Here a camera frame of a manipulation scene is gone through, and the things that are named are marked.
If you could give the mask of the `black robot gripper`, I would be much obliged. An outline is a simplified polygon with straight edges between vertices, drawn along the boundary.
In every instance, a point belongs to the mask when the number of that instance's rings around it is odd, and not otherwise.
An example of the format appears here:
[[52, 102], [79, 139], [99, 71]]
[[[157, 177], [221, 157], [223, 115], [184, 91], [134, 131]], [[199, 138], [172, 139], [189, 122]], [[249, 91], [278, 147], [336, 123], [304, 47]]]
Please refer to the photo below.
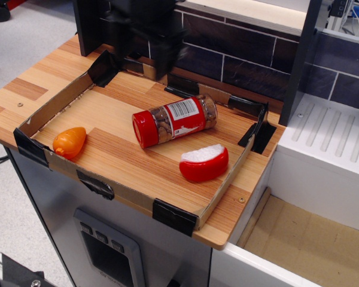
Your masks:
[[155, 80], [162, 79], [180, 57], [182, 39], [187, 31], [176, 16], [178, 1], [109, 1], [103, 16], [103, 33], [114, 41], [114, 57], [118, 70], [130, 52], [132, 36], [139, 35], [156, 45]]

